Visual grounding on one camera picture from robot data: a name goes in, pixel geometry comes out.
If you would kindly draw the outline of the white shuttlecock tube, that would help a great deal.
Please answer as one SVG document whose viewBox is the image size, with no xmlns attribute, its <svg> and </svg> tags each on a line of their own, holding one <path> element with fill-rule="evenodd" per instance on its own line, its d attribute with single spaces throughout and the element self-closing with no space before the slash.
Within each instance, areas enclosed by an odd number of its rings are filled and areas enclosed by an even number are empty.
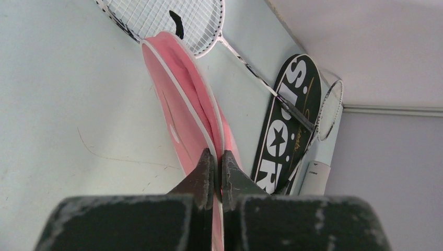
<svg viewBox="0 0 443 251">
<path fill-rule="evenodd" d="M 331 167 L 323 162 L 311 161 L 303 179 L 300 196 L 324 195 Z"/>
</svg>

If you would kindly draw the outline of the pink racket cover bag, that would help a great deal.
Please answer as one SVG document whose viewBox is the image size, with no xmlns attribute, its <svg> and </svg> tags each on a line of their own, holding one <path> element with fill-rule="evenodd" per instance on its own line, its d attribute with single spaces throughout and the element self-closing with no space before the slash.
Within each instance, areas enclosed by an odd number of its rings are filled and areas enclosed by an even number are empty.
<svg viewBox="0 0 443 251">
<path fill-rule="evenodd" d="M 213 161 L 214 196 L 212 250 L 225 250 L 221 167 L 225 151 L 231 151 L 238 165 L 240 154 L 234 135 L 211 86 L 183 41 L 162 31 L 141 42 L 143 59 L 161 104 L 164 119 L 186 176 L 198 165 L 205 149 Z"/>
</svg>

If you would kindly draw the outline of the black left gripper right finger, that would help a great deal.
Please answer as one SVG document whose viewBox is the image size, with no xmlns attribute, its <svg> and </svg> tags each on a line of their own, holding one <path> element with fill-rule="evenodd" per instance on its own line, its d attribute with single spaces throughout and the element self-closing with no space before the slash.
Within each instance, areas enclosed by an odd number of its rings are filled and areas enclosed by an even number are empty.
<svg viewBox="0 0 443 251">
<path fill-rule="evenodd" d="M 270 195 L 221 159 L 225 250 L 390 250 L 378 216 L 353 196 Z"/>
</svg>

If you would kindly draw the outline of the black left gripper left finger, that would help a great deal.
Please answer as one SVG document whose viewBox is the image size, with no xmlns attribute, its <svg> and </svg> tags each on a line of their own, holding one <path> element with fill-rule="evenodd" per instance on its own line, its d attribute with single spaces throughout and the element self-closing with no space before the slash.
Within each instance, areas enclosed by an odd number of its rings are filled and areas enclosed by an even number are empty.
<svg viewBox="0 0 443 251">
<path fill-rule="evenodd" d="M 214 166 L 204 149 L 166 194 L 65 198 L 35 250 L 211 250 Z"/>
</svg>

